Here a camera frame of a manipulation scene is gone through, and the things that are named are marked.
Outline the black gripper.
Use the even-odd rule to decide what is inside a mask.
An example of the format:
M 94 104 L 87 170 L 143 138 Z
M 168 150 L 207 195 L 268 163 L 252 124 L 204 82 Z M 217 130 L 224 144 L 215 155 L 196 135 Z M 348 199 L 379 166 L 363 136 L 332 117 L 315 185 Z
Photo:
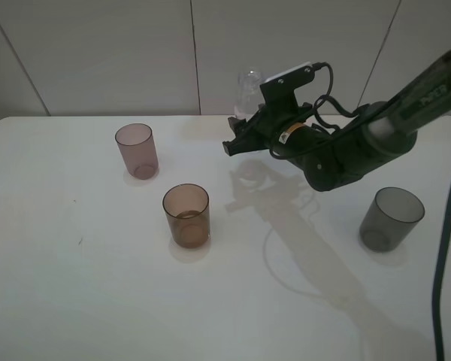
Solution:
M 224 141 L 223 149 L 228 156 L 268 149 L 275 159 L 297 159 L 323 142 L 323 131 L 305 124 L 313 113 L 304 103 L 279 110 L 262 105 L 248 120 L 229 117 L 235 138 Z

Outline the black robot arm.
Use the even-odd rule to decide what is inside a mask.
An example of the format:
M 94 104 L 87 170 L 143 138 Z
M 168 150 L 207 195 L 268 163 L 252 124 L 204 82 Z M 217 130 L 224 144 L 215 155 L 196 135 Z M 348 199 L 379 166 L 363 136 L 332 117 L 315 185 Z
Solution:
M 423 126 L 451 112 L 451 50 L 387 102 L 352 112 L 326 93 L 299 105 L 295 90 L 312 82 L 326 62 L 296 66 L 260 84 L 264 104 L 249 120 L 229 117 L 235 137 L 223 142 L 228 156 L 268 150 L 304 172 L 313 189 L 326 192 L 413 149 Z

